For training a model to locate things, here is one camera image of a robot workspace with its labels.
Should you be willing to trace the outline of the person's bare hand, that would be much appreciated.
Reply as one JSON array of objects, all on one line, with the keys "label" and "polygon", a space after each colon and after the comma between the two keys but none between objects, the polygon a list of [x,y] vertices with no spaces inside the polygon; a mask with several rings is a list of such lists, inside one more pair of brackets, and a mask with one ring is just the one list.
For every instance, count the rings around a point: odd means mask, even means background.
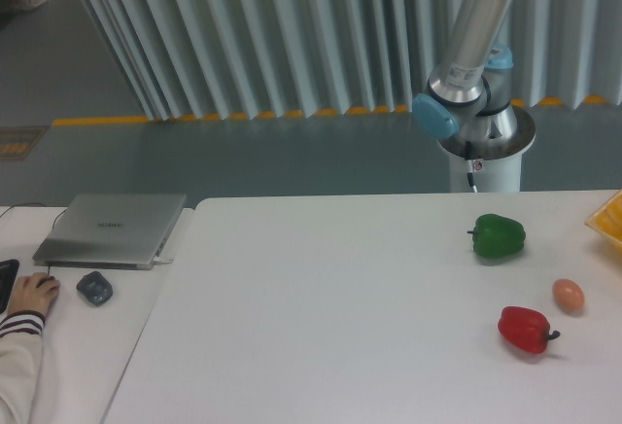
[{"label": "person's bare hand", "polygon": [[40,314],[43,318],[46,318],[52,304],[49,305],[48,309],[46,309],[44,305],[40,305],[38,303],[36,288],[41,279],[45,279],[50,276],[51,275],[45,272],[36,272],[30,276],[21,276],[16,281],[12,291],[7,308],[7,314],[13,315],[25,312],[34,312]]}]

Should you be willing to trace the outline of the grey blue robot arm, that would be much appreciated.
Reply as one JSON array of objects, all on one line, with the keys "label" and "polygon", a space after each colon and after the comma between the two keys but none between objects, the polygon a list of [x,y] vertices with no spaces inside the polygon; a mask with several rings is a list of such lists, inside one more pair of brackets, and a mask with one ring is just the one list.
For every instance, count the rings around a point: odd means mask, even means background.
[{"label": "grey blue robot arm", "polygon": [[511,0],[463,0],[448,46],[413,98],[412,113],[438,139],[449,138],[474,118],[489,99],[484,69]]}]

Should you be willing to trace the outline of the white sleeved forearm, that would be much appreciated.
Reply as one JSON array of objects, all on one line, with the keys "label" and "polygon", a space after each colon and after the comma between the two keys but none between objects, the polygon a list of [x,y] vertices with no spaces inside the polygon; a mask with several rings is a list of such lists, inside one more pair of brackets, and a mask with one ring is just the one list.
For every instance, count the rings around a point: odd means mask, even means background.
[{"label": "white sleeved forearm", "polygon": [[28,423],[43,358],[45,317],[20,311],[1,322],[1,422]]}]

